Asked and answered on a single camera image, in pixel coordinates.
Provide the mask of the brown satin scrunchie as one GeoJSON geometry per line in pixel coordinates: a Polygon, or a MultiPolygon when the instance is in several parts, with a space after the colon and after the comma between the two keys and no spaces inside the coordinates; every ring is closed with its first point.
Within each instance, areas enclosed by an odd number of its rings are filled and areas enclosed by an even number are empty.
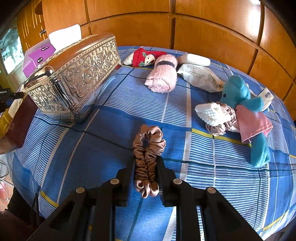
{"type": "Polygon", "coordinates": [[[158,126],[142,125],[133,140],[134,187],[142,198],[155,197],[159,193],[156,181],[157,157],[165,147],[166,141],[158,126]]]}

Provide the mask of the wooden glass door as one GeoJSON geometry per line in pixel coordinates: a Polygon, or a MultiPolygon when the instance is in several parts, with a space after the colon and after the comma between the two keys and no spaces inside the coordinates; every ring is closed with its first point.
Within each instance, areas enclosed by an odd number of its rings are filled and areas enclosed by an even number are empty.
{"type": "Polygon", "coordinates": [[[24,53],[17,18],[1,27],[1,87],[16,91],[25,81],[22,72],[24,53]]]}

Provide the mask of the white soft pack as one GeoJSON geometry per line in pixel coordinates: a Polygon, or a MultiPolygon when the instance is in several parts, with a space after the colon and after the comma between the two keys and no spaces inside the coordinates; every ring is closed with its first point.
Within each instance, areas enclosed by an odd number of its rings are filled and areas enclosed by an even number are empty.
{"type": "Polygon", "coordinates": [[[204,67],[211,65],[211,61],[209,58],[206,58],[200,55],[195,55],[195,54],[188,54],[188,53],[177,57],[177,61],[180,65],[194,64],[194,65],[199,65],[204,67]]]}

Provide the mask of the blue plaid bed sheet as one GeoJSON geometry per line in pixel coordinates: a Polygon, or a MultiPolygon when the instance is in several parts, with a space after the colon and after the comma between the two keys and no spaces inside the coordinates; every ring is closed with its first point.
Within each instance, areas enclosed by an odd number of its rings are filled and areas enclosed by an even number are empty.
{"type": "Polygon", "coordinates": [[[295,127],[279,97],[266,111],[271,161],[250,164],[250,145],[238,133],[213,136],[197,116],[198,104],[218,101],[179,78],[169,93],[145,85],[149,70],[121,67],[107,81],[90,117],[69,125],[36,112],[20,149],[7,154],[17,190],[49,216],[70,191],[98,187],[115,177],[133,143],[154,144],[165,166],[191,186],[215,187],[262,238],[295,217],[295,127]]]}

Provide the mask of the pink fuzzy rolled socks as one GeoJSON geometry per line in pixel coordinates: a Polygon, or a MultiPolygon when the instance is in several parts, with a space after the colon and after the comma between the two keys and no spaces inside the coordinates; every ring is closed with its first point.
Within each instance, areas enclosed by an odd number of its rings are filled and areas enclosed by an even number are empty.
{"type": "Polygon", "coordinates": [[[152,92],[171,92],[177,83],[177,65],[177,58],[171,54],[158,57],[144,84],[152,92]]]}

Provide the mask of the teal teddy bear pink dress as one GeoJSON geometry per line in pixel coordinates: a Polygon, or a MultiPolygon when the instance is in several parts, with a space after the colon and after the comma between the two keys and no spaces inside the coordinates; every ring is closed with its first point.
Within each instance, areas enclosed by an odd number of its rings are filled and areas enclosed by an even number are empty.
{"type": "Polygon", "coordinates": [[[270,161],[267,135],[273,129],[271,121],[262,112],[261,97],[251,97],[242,77],[232,75],[225,82],[220,101],[234,109],[241,142],[251,144],[250,164],[255,168],[270,161]]]}

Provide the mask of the gold tray box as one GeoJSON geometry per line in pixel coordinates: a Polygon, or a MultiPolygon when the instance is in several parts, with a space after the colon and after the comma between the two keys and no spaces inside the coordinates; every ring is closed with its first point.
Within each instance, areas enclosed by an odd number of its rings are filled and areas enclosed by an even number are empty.
{"type": "Polygon", "coordinates": [[[37,111],[37,106],[27,95],[12,118],[6,110],[1,117],[1,155],[21,148],[37,111]]]}

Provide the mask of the silver ornate tissue box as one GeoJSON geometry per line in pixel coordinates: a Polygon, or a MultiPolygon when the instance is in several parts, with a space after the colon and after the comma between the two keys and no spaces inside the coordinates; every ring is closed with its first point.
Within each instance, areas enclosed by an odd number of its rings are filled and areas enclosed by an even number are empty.
{"type": "Polygon", "coordinates": [[[111,73],[121,66],[115,35],[91,35],[50,56],[27,78],[24,91],[52,118],[88,116],[111,73]]]}

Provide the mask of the purple tissue box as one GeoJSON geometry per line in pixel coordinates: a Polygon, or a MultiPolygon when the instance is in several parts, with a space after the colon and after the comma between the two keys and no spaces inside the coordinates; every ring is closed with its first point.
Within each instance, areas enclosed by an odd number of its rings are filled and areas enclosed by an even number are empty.
{"type": "Polygon", "coordinates": [[[24,75],[28,78],[40,63],[54,54],[55,50],[49,39],[45,39],[27,50],[22,66],[24,75]]]}

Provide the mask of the white tissue sheet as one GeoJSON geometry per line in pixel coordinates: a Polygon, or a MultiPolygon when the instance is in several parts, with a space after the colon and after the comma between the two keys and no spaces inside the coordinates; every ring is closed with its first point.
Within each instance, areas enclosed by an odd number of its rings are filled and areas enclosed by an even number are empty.
{"type": "Polygon", "coordinates": [[[49,34],[50,43],[55,53],[82,39],[81,28],[78,24],[49,34]]]}

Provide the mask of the white knit cloth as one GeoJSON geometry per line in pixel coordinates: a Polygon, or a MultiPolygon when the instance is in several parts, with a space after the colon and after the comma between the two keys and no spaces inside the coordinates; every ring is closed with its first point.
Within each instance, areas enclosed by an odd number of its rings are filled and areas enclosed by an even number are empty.
{"type": "Polygon", "coordinates": [[[231,121],[230,113],[216,102],[198,104],[195,111],[197,116],[210,126],[218,126],[231,121]]]}

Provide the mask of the wooden wardrobe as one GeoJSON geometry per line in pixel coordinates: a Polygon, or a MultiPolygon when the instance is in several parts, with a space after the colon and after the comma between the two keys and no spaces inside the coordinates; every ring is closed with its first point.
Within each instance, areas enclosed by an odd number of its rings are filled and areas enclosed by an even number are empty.
{"type": "Polygon", "coordinates": [[[202,55],[255,78],[295,117],[295,43],[262,1],[30,1],[17,16],[22,48],[78,24],[111,32],[120,46],[202,55]]]}

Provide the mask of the white plastic packet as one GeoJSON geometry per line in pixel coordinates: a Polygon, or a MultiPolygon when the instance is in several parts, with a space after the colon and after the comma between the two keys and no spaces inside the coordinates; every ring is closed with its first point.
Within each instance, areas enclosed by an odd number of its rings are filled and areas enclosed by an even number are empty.
{"type": "Polygon", "coordinates": [[[221,92],[225,84],[212,70],[199,65],[182,64],[177,73],[192,86],[210,93],[221,92]]]}

